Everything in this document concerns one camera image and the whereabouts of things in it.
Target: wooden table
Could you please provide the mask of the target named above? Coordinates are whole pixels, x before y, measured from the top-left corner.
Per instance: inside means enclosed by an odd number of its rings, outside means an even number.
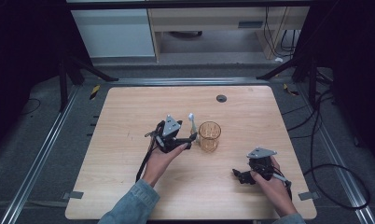
[[[216,100],[227,96],[225,103]],[[150,219],[277,218],[257,186],[240,184],[231,169],[248,171],[246,154],[260,146],[275,156],[292,181],[293,202],[304,218],[314,218],[312,200],[271,88],[266,86],[131,87],[109,91],[65,215],[99,219],[134,184],[153,131],[167,115],[183,120],[178,138],[189,137],[188,114],[196,125],[212,120],[222,128],[218,148],[193,144],[168,167],[155,186],[160,195]]]

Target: denim sleeve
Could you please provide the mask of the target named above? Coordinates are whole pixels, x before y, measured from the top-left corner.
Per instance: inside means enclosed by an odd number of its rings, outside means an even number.
[[[305,224],[303,217],[299,213],[281,217],[272,224]]]
[[[159,194],[140,179],[111,211],[103,215],[99,224],[145,224],[159,198]]]

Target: floor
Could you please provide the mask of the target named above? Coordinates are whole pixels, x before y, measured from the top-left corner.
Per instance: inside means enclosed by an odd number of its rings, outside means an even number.
[[[284,46],[291,46],[291,34],[290,31],[287,33]],[[67,113],[59,112],[60,94],[56,77],[36,85],[32,89],[31,100],[21,112],[19,122],[0,146],[0,222],[97,222],[66,219],[63,212],[67,201],[62,197],[74,187],[90,143],[90,135],[95,129],[92,124],[101,113],[107,90],[115,86],[269,85],[283,114],[286,128],[301,123],[312,112],[306,99],[307,83],[292,81],[293,68],[269,81],[256,80],[256,77],[270,72],[280,62],[276,62],[275,58],[266,60],[255,40],[255,34],[248,31],[204,32],[202,36],[166,34],[158,62],[135,63],[128,60],[118,64],[104,61],[96,64],[106,74],[118,77],[119,82],[104,83],[85,72],[86,80],[82,86],[69,83],[71,107],[68,107]],[[279,46],[277,52],[281,53],[282,49]],[[286,56],[282,59],[286,62],[288,58]],[[321,71],[331,76],[331,71],[325,68],[321,68]],[[101,88],[96,97],[90,100],[91,91],[97,84],[101,84]],[[318,83],[317,88],[324,92],[328,85]],[[315,164],[337,163],[350,168],[364,185],[359,179],[339,169],[317,170],[317,183],[310,174],[306,175],[311,192],[319,192],[320,195],[319,199],[314,200],[318,216],[307,222],[375,223],[375,159],[367,148],[354,145],[354,135],[333,98],[321,104],[319,120],[321,125],[315,129],[313,142],[310,135],[314,119],[289,132],[302,171],[310,169],[310,157],[313,157]],[[49,138],[49,133],[53,133],[55,138]],[[370,191],[371,201],[368,207],[360,210],[345,209],[329,200],[318,185],[342,204],[351,206],[351,203],[356,203],[354,205],[357,206],[364,203],[368,198],[365,189]],[[21,210],[13,207],[19,204],[13,201],[16,198],[22,204],[26,202]],[[4,217],[12,222],[3,222]],[[273,220],[259,222],[271,223]],[[252,223],[252,220],[202,223]]]

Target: glass cup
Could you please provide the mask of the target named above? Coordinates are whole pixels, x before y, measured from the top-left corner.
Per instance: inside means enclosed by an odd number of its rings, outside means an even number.
[[[212,152],[219,144],[221,133],[220,126],[213,121],[206,121],[199,128],[200,147],[202,150]]]

